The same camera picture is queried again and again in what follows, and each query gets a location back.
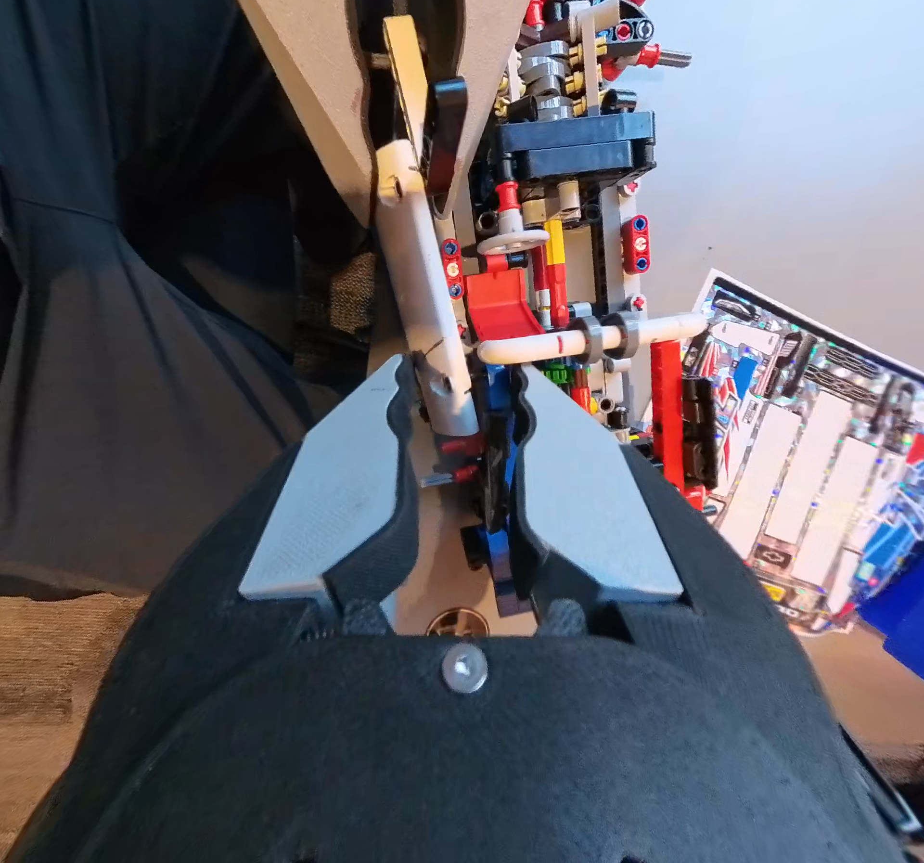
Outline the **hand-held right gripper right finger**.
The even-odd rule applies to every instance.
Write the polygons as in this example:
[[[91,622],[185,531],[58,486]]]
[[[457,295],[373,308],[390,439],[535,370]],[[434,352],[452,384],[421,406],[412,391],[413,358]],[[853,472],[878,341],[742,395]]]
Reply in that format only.
[[[514,540],[534,607],[674,603],[684,592],[627,460],[631,448],[535,366],[511,373]]]

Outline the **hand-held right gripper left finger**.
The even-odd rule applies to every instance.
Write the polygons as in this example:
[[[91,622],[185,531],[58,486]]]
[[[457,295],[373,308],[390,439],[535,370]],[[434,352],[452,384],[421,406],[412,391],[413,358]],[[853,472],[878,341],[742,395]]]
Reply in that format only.
[[[410,357],[396,354],[305,435],[239,582],[243,599],[394,612],[419,556],[417,397]]]

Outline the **toy brick car model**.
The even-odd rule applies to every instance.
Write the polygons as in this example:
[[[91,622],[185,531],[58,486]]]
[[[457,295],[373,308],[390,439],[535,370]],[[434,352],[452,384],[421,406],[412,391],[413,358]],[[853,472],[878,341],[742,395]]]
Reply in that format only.
[[[468,91],[442,76],[448,45],[437,39],[438,0],[395,0],[383,19],[391,106],[405,129],[377,152],[377,226],[422,413],[456,468],[423,487],[469,483],[479,523],[460,530],[475,569],[485,567],[499,615],[529,609],[577,612],[582,622],[612,607],[556,600],[534,607],[525,550],[514,540],[514,367],[531,364],[618,440],[614,416],[593,407],[597,368],[620,372],[651,348],[653,463],[700,507],[714,486],[710,385],[682,372],[680,344],[700,335],[697,314],[647,319],[605,301],[586,313],[568,300],[564,227],[597,225],[599,191],[653,168],[652,113],[599,78],[628,63],[674,62],[650,43],[644,0],[529,0],[482,132],[468,180],[445,220],[435,209],[451,187]],[[607,423],[598,416],[606,414]]]

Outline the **shiny sticker sheet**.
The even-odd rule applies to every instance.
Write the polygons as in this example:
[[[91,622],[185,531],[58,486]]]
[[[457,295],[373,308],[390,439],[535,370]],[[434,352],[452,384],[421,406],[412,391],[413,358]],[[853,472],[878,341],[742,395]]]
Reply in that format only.
[[[923,374],[711,270],[687,375],[709,379],[712,524],[804,637],[848,633],[923,536]]]

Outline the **person's grey pants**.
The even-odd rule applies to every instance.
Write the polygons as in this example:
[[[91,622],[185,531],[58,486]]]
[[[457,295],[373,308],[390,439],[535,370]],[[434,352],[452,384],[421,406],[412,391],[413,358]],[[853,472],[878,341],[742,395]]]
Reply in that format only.
[[[369,245],[237,0],[2,0],[2,597],[148,592],[363,377]]]

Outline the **blue plastic bin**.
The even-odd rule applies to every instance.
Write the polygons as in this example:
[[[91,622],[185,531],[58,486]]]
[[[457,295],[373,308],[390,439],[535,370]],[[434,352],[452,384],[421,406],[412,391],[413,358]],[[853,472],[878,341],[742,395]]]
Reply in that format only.
[[[859,616],[883,636],[883,649],[887,654],[919,678],[923,677],[922,561],[860,606]]]

